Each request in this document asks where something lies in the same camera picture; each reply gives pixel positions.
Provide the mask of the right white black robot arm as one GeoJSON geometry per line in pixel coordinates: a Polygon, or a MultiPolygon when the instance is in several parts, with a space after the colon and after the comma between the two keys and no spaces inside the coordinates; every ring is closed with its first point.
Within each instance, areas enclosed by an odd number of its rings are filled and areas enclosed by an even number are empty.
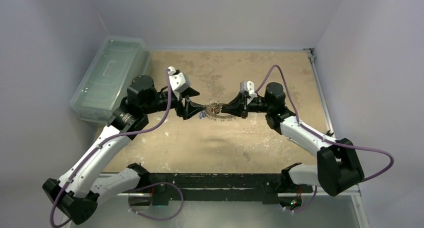
{"type": "Polygon", "coordinates": [[[300,185],[311,185],[336,196],[364,180],[365,174],[356,151],[350,148],[350,140],[337,140],[302,122],[286,106],[282,84],[267,84],[264,96],[255,93],[253,87],[251,81],[241,82],[238,95],[222,105],[220,111],[240,118],[247,118],[250,112],[265,113],[270,129],[316,158],[316,165],[295,163],[283,169],[279,185],[284,190],[293,191],[300,185]]]}

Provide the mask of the large keyring with keys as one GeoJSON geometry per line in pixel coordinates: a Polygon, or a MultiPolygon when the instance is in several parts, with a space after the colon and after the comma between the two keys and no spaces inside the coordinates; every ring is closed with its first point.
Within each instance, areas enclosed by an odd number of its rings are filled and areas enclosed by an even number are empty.
{"type": "Polygon", "coordinates": [[[205,104],[205,109],[200,112],[199,119],[210,119],[220,122],[234,121],[236,119],[235,116],[222,112],[223,105],[224,103],[221,103],[220,101],[210,101],[205,104]]]}

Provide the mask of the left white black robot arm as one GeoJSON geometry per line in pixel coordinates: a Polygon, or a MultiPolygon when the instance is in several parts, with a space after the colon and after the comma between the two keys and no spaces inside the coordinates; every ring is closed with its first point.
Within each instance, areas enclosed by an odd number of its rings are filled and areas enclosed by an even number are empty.
{"type": "Polygon", "coordinates": [[[82,224],[101,203],[119,193],[134,190],[154,193],[168,186],[164,180],[151,179],[150,172],[137,163],[98,181],[104,168],[137,135],[153,131],[148,127],[149,114],[163,112],[168,116],[174,109],[178,117],[187,120],[205,109],[204,105],[191,101],[199,92],[191,87],[184,73],[166,74],[165,78],[166,87],[158,91],[151,76],[135,77],[127,88],[127,95],[88,151],[60,178],[50,178],[43,184],[43,191],[52,202],[51,216],[60,210],[68,222],[82,224]]]}

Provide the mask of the translucent green plastic storage box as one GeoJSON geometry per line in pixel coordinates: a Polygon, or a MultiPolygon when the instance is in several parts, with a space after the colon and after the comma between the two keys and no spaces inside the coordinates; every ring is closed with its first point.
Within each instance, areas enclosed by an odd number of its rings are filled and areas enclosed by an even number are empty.
{"type": "Polygon", "coordinates": [[[70,107],[82,121],[105,124],[127,95],[133,78],[151,73],[151,52],[143,39],[107,36],[75,91],[70,107]]]}

